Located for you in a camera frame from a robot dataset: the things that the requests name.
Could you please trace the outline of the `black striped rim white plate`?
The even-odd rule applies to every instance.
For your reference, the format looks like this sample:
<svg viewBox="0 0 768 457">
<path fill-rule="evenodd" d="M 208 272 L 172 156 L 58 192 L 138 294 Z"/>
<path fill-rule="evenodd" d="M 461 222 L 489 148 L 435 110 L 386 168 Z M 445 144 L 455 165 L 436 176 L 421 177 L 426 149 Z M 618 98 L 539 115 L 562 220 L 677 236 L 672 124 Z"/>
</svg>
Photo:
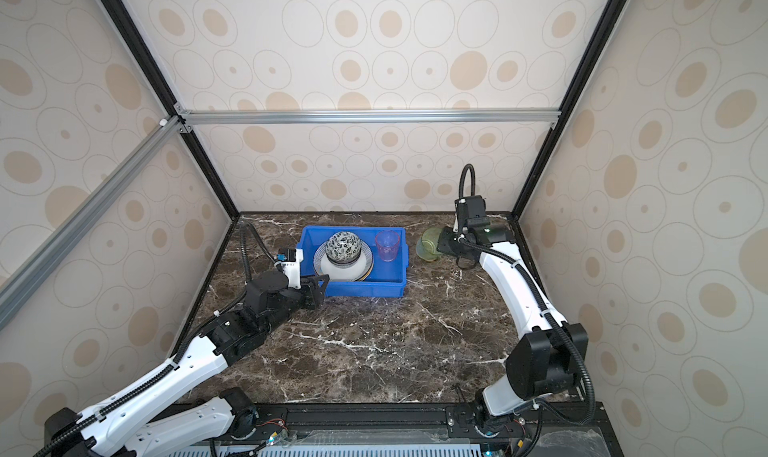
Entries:
<svg viewBox="0 0 768 457">
<path fill-rule="evenodd" d="M 313 257 L 313 267 L 317 275 L 328 275 L 332 281 L 353 282 L 365 280 L 373 270 L 373 253 L 365 242 L 361 244 L 360 256 L 351 264 L 332 263 L 326 249 L 327 242 L 323 242 Z"/>
</svg>

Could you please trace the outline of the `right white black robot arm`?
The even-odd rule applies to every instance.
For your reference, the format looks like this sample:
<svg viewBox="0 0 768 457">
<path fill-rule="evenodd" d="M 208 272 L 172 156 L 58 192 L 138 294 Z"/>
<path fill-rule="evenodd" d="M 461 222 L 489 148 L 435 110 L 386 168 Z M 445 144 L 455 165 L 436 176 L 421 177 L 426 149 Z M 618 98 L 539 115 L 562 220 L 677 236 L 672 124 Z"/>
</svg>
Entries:
<svg viewBox="0 0 768 457">
<path fill-rule="evenodd" d="M 505 375 L 479 391 L 476 425 L 486 434 L 503 417 L 544 409 L 570 425 L 590 423 L 597 410 L 585 363 L 588 334 L 570 324 L 536 282 L 511 230 L 494 224 L 479 195 L 455 201 L 456 219 L 444 227 L 438 250 L 481 266 L 502 296 L 518 342 L 506 358 Z"/>
</svg>

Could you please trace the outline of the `pink translucent cup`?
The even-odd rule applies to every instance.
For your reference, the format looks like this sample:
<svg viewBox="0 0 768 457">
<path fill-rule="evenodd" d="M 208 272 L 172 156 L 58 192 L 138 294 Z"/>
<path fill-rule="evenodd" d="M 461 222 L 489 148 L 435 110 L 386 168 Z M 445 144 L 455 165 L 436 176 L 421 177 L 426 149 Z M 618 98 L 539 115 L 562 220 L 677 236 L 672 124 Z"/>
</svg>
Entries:
<svg viewBox="0 0 768 457">
<path fill-rule="evenodd" d="M 400 249 L 400 233 L 396 230 L 383 230 L 377 233 L 375 244 L 383 262 L 393 262 Z"/>
</svg>

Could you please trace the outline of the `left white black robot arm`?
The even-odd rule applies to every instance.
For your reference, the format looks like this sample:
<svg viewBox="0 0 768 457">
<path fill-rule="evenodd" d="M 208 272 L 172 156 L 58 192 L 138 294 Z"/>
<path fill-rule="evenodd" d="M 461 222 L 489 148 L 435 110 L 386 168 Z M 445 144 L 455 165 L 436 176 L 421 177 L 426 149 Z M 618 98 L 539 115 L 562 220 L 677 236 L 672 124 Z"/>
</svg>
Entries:
<svg viewBox="0 0 768 457">
<path fill-rule="evenodd" d="M 250 436 L 256 404 L 239 388 L 195 409 L 158 416 L 183 394 L 260 347 L 300 309 L 325 299 L 328 275 L 291 279 L 280 270 L 249 280 L 243 292 L 187 335 L 177 352 L 123 390 L 80 412 L 65 407 L 47 419 L 41 456 L 163 454 L 198 439 Z"/>
</svg>

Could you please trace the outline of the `green translucent cup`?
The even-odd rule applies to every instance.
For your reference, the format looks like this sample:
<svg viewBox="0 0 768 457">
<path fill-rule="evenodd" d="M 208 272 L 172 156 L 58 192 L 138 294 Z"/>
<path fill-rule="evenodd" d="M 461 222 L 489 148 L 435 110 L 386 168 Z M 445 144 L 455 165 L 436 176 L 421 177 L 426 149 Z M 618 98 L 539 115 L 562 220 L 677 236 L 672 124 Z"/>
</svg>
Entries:
<svg viewBox="0 0 768 457">
<path fill-rule="evenodd" d="M 433 262 L 440 259 L 443 253 L 439 250 L 439 239 L 442 228 L 433 226 L 427 228 L 416 244 L 417 256 L 427 262 Z"/>
</svg>

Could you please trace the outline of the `red leaf pattern bowl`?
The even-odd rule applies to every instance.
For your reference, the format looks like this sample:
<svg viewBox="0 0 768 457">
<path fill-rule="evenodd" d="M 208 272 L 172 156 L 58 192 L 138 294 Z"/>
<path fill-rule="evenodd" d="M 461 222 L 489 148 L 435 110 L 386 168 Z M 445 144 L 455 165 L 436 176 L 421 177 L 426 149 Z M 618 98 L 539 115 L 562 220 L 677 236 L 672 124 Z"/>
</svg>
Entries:
<svg viewBox="0 0 768 457">
<path fill-rule="evenodd" d="M 352 265 L 362 254 L 362 240 L 351 231 L 336 232 L 326 241 L 325 254 L 334 265 Z"/>
</svg>

